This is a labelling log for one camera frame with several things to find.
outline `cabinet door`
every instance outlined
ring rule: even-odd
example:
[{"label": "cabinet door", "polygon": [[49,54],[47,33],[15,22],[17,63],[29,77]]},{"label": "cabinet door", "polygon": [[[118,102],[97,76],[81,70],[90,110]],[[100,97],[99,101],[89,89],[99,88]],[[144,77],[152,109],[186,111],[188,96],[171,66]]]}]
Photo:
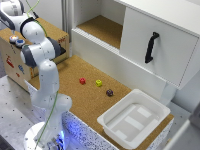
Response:
[{"label": "cabinet door", "polygon": [[[145,56],[153,32],[159,37],[154,40],[153,60],[146,64]],[[127,8],[120,54],[179,86],[197,40],[178,28]]]}]

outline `brown box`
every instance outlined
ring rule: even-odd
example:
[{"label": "brown box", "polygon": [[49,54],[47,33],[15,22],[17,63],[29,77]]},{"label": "brown box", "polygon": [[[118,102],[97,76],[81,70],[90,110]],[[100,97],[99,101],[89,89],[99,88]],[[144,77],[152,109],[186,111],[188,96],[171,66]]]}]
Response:
[{"label": "brown box", "polygon": [[[55,58],[53,61],[58,64],[68,58],[69,35],[41,18],[38,18],[37,20],[45,28],[48,37],[51,37],[52,39],[58,41],[58,43],[66,50],[66,53]],[[15,82],[17,82],[20,86],[28,91],[24,80],[28,81],[37,76],[38,69],[37,67],[34,69],[28,67],[22,62],[20,57],[21,49],[17,48],[14,44],[9,43],[9,37],[11,35],[12,32],[8,28],[0,31],[0,51],[2,60],[4,62],[5,71],[10,78],[12,78]],[[24,39],[24,37],[20,33],[15,32],[15,35],[17,35],[19,39],[25,40],[26,44],[32,44],[28,40]]]}]

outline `white robotic arm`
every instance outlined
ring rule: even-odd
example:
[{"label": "white robotic arm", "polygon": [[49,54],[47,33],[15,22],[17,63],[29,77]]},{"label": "white robotic arm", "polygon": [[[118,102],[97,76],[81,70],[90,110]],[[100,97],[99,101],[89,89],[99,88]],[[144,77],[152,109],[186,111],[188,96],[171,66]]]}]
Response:
[{"label": "white robotic arm", "polygon": [[2,2],[0,8],[0,16],[4,23],[11,30],[21,32],[33,43],[22,49],[21,58],[27,66],[37,66],[39,70],[40,89],[32,96],[31,101],[33,105],[46,109],[46,129],[43,127],[35,137],[35,140],[40,138],[39,146],[45,147],[62,131],[62,113],[72,106],[69,96],[58,94],[54,107],[56,93],[59,90],[59,76],[56,64],[50,60],[61,54],[61,47],[55,40],[45,37],[42,27],[33,17],[29,18],[24,13],[23,4],[19,0]]}]

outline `white tray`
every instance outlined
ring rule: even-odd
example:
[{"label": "white tray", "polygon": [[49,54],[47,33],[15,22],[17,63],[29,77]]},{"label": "white tray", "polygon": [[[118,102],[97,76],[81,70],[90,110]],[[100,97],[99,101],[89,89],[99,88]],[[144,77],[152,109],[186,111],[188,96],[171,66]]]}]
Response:
[{"label": "white tray", "polygon": [[152,97],[133,90],[97,120],[118,144],[135,149],[169,113],[169,108]]}]

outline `door handle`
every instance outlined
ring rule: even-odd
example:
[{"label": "door handle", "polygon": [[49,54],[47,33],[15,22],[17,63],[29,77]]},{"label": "door handle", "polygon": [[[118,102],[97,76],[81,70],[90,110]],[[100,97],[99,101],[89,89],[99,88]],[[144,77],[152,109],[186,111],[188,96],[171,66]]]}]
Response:
[{"label": "door handle", "polygon": [[152,50],[153,50],[153,45],[154,45],[154,40],[158,38],[160,35],[156,32],[153,32],[153,36],[149,40],[148,48],[147,48],[147,53],[145,56],[145,63],[148,64],[150,61],[153,60],[153,57],[151,56]]}]

